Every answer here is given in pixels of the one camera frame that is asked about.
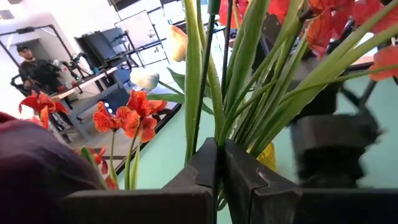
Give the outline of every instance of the metal frame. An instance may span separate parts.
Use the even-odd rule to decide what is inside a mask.
[[[159,35],[158,35],[158,33],[157,33],[157,30],[156,30],[156,28],[155,28],[155,25],[152,23],[152,20],[150,19],[150,16],[149,16],[149,13],[148,13],[146,10],[143,10],[143,11],[141,11],[141,12],[135,13],[134,15],[129,16],[129,17],[126,17],[126,18],[124,18],[123,20],[121,20],[121,21],[119,21],[119,22],[115,22],[115,23],[114,23],[114,26],[115,26],[115,27],[118,27],[117,24],[119,24],[119,23],[125,21],[126,19],[129,19],[129,18],[131,18],[131,17],[134,17],[134,16],[136,16],[136,15],[142,13],[142,12],[146,12],[146,14],[147,14],[147,16],[148,16],[148,19],[149,19],[149,21],[150,21],[150,24],[152,25],[152,28],[154,29],[155,34],[156,34],[156,37],[157,37],[157,40],[156,40],[156,41],[151,42],[151,43],[146,44],[146,45],[152,45],[152,44],[153,44],[152,47],[155,47],[156,45],[162,46],[162,50],[163,50],[163,53],[164,53],[164,55],[165,55],[165,58],[163,58],[162,60],[165,60],[165,59],[166,59],[167,62],[170,63],[170,60],[169,60],[169,58],[167,57],[167,54],[166,54],[166,52],[165,52],[165,50],[164,50],[164,46],[163,46],[163,43],[162,43],[162,40],[163,40],[163,39],[160,39],[160,37],[159,37]],[[156,63],[156,62],[162,61],[162,60],[159,60],[159,61],[156,61],[156,62],[151,62],[151,63],[145,64],[145,63],[144,63],[144,59],[141,58],[142,56],[140,56],[140,53],[139,53],[140,50],[139,50],[139,49],[140,49],[141,47],[146,46],[146,45],[136,48],[136,47],[134,46],[134,44],[132,43],[131,38],[128,36],[128,34],[127,34],[127,38],[128,38],[128,40],[129,40],[129,42],[130,42],[130,44],[131,44],[131,47],[133,48],[134,52],[137,54],[138,60],[139,60],[139,62],[141,63],[141,65],[142,65],[143,68],[145,68],[146,65],[150,65],[150,64],[152,64],[152,63]]]

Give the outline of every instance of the flower petal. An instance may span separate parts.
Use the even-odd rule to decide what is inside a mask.
[[[150,114],[151,108],[147,100],[147,93],[144,91],[131,90],[127,106],[137,111],[139,116],[146,117]]]
[[[69,111],[63,106],[61,102],[55,102],[55,112],[64,112],[69,114]]]
[[[334,39],[340,39],[343,35],[344,28],[347,25],[347,21],[351,12],[354,8],[354,1],[349,1],[345,7],[341,7],[335,11],[335,15],[332,17],[333,23],[333,35]]]
[[[106,151],[106,147],[104,146],[104,147],[102,147],[102,148],[99,150],[98,155],[102,157],[102,156],[104,155],[105,151]]]
[[[108,169],[109,169],[108,163],[106,162],[106,160],[103,159],[101,161],[101,173],[102,174],[107,174],[108,173]]]
[[[315,13],[320,14],[330,8],[344,8],[354,3],[354,0],[309,0],[308,3]]]
[[[235,5],[236,5],[237,12],[238,12],[238,22],[239,22],[239,24],[242,24],[243,15],[246,12],[246,9],[248,7],[248,2],[245,3],[245,1],[240,0]],[[227,15],[228,15],[228,0],[221,0],[219,15],[220,15],[220,18],[218,19],[218,22],[220,24],[226,26],[226,19],[227,19]],[[232,29],[238,28],[235,23],[234,15],[232,15],[232,18],[231,18],[231,28]]]
[[[355,25],[360,26],[364,24],[373,14],[382,9],[383,5],[379,0],[359,0],[355,2],[352,11],[352,16],[355,20]]]
[[[117,189],[119,189],[118,183],[114,182],[114,181],[112,180],[112,178],[110,178],[110,177],[108,177],[108,178],[105,179],[105,183],[106,183],[106,185],[108,185],[109,189],[111,189],[111,190],[117,190]]]
[[[155,137],[155,130],[152,128],[144,129],[144,132],[141,136],[141,142],[149,142]]]
[[[47,108],[47,106],[45,106],[44,109],[40,111],[40,122],[43,128],[49,128],[49,109]]]
[[[332,26],[331,12],[326,10],[316,17],[308,28],[308,46],[318,54],[320,59],[326,53],[326,48],[329,45],[333,32]]]
[[[281,24],[284,23],[287,11],[289,10],[289,0],[271,0],[268,13],[276,15]]]
[[[127,120],[127,117],[129,116],[130,113],[132,113],[133,110],[130,109],[127,106],[121,106],[119,109],[116,111],[116,117],[121,120],[121,122],[125,122]]]
[[[135,112],[130,113],[130,115],[123,124],[124,134],[128,138],[134,138],[134,136],[136,135],[138,124],[139,124],[139,115]]]
[[[49,113],[55,113],[55,103],[47,96],[45,93],[39,93],[39,104],[44,108],[44,106],[48,106]]]
[[[374,55],[374,65],[369,70],[380,69],[386,66],[398,64],[398,46],[388,46]],[[372,73],[369,75],[374,81],[380,81],[392,76],[398,76],[398,68]]]
[[[111,115],[106,111],[103,102],[98,102],[97,111],[93,115],[95,128],[100,132],[107,132],[114,126]]]
[[[398,23],[398,7],[388,12],[373,28],[372,33],[377,34],[388,27]]]
[[[41,110],[41,107],[39,103],[37,102],[37,98],[35,96],[28,96],[27,98],[23,99],[19,103],[18,110],[21,113],[22,112],[22,105],[28,106],[32,108],[34,111],[39,112]]]
[[[155,118],[146,117],[142,120],[142,128],[147,129],[151,128],[154,129],[156,127],[157,120]]]
[[[108,116],[106,116],[103,113],[100,113],[98,111],[94,113],[93,120],[94,120],[95,128],[99,132],[109,131],[113,124],[111,119]]]
[[[154,114],[160,110],[163,110],[167,102],[163,100],[149,100],[149,105],[150,105],[150,114]]]

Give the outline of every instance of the white wall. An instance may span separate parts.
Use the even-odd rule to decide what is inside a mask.
[[[81,52],[75,37],[110,29],[119,20],[116,11],[107,0],[23,0],[17,5],[10,5],[7,0],[0,0],[0,9],[10,10],[15,17],[13,20],[0,21],[0,33],[15,30],[18,26],[53,24],[72,54]],[[40,32],[26,34],[24,38],[25,40],[28,40],[29,36],[30,39],[40,38],[51,57],[68,59],[56,38]],[[13,43],[22,41],[20,38],[16,37]],[[16,52],[15,45],[11,46],[10,51]],[[31,110],[24,108],[22,114],[17,110],[24,96],[9,84],[11,78],[17,74],[17,66],[5,51],[0,49],[0,96],[7,96],[0,97],[0,110],[18,118],[28,118],[32,115]],[[86,90],[91,93],[98,91],[94,85]]]

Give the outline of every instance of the yellow vase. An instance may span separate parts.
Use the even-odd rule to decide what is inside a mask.
[[[257,160],[276,172],[275,147],[272,142],[257,156]]]

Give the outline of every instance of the black pole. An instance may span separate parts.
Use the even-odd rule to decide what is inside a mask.
[[[199,105],[198,105],[197,119],[196,119],[196,124],[195,124],[196,128],[195,128],[195,133],[193,135],[193,152],[192,152],[192,154],[196,153],[197,142],[198,142],[200,113],[201,113],[201,107],[203,105],[203,95],[205,93],[207,70],[208,70],[209,59],[210,59],[211,40],[213,38],[214,21],[215,21],[215,15],[211,14],[209,16],[205,59],[203,61],[203,70],[202,70],[202,75],[201,75],[200,92],[199,92]]]
[[[0,40],[0,45],[1,45],[1,47],[6,51],[6,53],[8,54],[8,57],[10,57],[11,60],[12,60],[12,61],[17,65],[17,67],[19,68],[19,64],[18,64],[17,60],[15,60],[15,58],[11,55],[10,51],[8,51],[7,47],[4,46],[4,44],[1,42],[1,40]]]
[[[223,100],[226,93],[226,69],[228,61],[228,51],[229,51],[229,36],[231,35],[231,18],[232,18],[232,4],[233,0],[228,0],[228,13],[226,19],[226,29],[225,29],[225,43],[224,43],[224,58],[223,58],[223,75],[221,77],[221,91],[223,94]]]

